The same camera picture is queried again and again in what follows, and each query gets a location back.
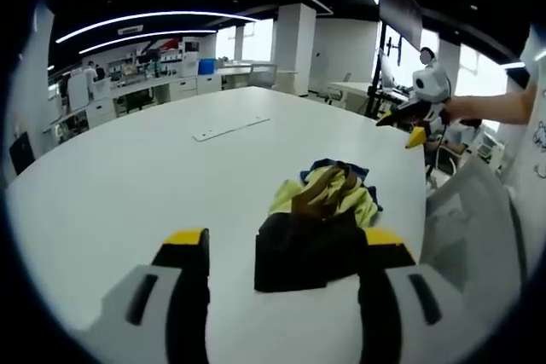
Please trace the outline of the person's right hand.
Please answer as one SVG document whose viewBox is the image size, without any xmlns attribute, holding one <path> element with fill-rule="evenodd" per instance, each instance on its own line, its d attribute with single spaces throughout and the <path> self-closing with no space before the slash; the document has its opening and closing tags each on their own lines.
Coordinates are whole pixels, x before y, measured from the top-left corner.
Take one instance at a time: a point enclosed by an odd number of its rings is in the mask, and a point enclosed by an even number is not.
<svg viewBox="0 0 546 364">
<path fill-rule="evenodd" d="M 444 102 L 444 117 L 451 123 L 459 119 L 473 118 L 473 97 L 453 96 Z"/>
</svg>

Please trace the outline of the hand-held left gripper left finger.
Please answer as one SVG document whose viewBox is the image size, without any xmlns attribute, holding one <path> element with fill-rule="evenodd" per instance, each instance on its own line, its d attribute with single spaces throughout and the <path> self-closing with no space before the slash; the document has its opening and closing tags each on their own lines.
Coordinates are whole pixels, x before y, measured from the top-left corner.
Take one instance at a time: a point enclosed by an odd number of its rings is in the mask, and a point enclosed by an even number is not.
<svg viewBox="0 0 546 364">
<path fill-rule="evenodd" d="M 177 231 L 102 299 L 80 333 L 101 363 L 206 363 L 209 232 Z"/>
</svg>

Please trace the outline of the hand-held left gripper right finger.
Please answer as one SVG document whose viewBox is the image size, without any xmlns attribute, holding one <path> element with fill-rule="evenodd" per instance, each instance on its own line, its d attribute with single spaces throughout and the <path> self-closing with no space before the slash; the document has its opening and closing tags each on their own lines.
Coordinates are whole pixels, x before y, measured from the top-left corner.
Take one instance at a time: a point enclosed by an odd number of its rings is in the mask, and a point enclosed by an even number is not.
<svg viewBox="0 0 546 364">
<path fill-rule="evenodd" d="M 358 271 L 362 363 L 463 363 L 474 320 L 462 294 L 435 269 L 415 263 L 404 241 L 366 228 Z"/>
</svg>

